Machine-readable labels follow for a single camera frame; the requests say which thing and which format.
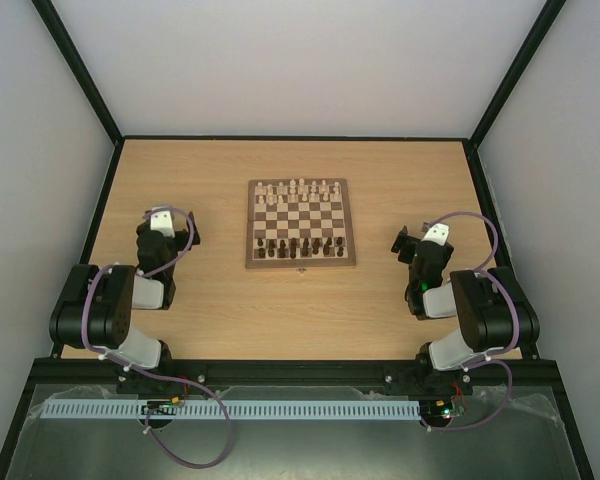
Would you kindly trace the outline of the dark king piece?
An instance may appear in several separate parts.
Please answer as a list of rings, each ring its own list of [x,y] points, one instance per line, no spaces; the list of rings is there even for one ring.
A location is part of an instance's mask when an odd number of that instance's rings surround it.
[[[289,257],[295,259],[297,256],[298,241],[296,238],[291,238],[289,241]]]

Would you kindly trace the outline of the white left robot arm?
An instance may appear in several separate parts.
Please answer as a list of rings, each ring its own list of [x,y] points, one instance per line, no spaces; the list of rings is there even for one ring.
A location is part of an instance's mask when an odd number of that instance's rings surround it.
[[[135,327],[132,312],[171,307],[176,263],[199,243],[192,212],[169,206],[147,211],[136,228],[135,265],[72,267],[50,317],[52,341],[91,351],[126,371],[166,368],[168,345]]]

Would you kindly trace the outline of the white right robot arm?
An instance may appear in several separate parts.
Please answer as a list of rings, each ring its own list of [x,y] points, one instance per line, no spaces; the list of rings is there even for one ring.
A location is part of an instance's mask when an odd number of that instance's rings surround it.
[[[408,266],[405,301],[419,320],[455,317],[459,327],[421,348],[425,361],[416,379],[425,390],[440,390],[451,370],[466,370],[495,355],[535,343],[540,334],[537,314],[508,267],[457,270],[443,280],[454,248],[449,227],[438,223],[416,238],[402,228],[391,251]]]

